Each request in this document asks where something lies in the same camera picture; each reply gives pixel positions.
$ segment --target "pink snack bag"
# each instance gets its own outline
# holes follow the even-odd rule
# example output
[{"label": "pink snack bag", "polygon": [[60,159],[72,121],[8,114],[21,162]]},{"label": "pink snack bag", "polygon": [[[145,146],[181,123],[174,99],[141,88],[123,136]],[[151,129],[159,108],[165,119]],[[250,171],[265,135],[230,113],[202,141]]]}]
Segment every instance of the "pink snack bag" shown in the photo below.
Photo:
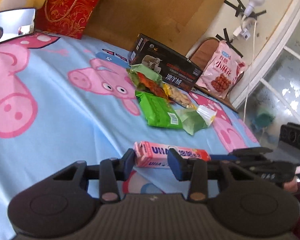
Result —
[{"label": "pink snack bag", "polygon": [[199,149],[151,142],[135,142],[133,148],[136,153],[136,165],[143,168],[170,168],[168,165],[168,150],[171,148],[175,149],[184,159],[198,158],[204,161],[211,160],[205,150]]},{"label": "pink snack bag", "polygon": [[208,89],[217,97],[225,98],[245,69],[246,65],[240,56],[226,44],[226,41],[220,41],[196,84]]}]

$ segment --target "ribbed gray surface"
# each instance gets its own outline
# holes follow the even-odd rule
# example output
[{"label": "ribbed gray surface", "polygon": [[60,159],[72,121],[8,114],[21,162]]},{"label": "ribbed gray surface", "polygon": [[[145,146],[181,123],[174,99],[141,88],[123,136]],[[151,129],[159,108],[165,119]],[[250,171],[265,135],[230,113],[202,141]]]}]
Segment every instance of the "ribbed gray surface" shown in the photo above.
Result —
[{"label": "ribbed gray surface", "polygon": [[[180,194],[128,194],[104,205],[83,229],[58,240],[253,240],[221,226],[205,205],[186,202]],[[297,240],[285,235],[264,240]],[[15,240],[33,240],[16,236]]]}]

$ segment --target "wooden panel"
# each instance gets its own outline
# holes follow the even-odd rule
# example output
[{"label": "wooden panel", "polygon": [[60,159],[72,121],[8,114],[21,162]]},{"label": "wooden panel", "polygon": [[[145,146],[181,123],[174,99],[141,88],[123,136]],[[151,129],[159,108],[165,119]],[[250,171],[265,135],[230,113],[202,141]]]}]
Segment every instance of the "wooden panel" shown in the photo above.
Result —
[{"label": "wooden panel", "polygon": [[185,55],[223,0],[101,0],[84,34],[130,50],[139,33]]}]

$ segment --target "red snack package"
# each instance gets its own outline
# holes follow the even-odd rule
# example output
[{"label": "red snack package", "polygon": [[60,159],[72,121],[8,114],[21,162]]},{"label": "red snack package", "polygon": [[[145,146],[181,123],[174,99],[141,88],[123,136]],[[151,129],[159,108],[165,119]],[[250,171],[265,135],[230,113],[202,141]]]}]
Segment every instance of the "red snack package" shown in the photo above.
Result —
[{"label": "red snack package", "polygon": [[240,56],[226,44],[226,41],[220,41],[196,84],[224,99],[245,69],[246,65]]},{"label": "red snack package", "polygon": [[143,75],[140,72],[138,73],[138,77],[139,77],[139,81],[140,83],[144,84],[147,88],[149,88],[149,90],[154,93],[154,95],[156,95],[157,97],[161,97],[164,99],[167,99],[168,101],[170,101],[166,95],[166,93],[163,91],[163,89],[153,80],[147,78],[145,75]]}]

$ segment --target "green plastic wrapper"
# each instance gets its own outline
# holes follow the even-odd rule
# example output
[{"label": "green plastic wrapper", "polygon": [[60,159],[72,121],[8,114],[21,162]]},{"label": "green plastic wrapper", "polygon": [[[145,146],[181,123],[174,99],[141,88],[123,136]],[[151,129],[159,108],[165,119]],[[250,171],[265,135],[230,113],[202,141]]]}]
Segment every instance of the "green plastic wrapper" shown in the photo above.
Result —
[{"label": "green plastic wrapper", "polygon": [[190,135],[208,127],[204,119],[193,108],[178,109],[175,112],[182,122],[183,130]]},{"label": "green plastic wrapper", "polygon": [[161,85],[161,83],[162,83],[162,76],[160,74],[158,74],[157,72],[154,72],[152,69],[146,67],[143,64],[132,65],[131,70],[142,73],[148,79],[153,80],[158,85]]},{"label": "green plastic wrapper", "polygon": [[153,94],[136,91],[143,115],[150,126],[182,129],[182,122],[176,112],[164,98]]}]

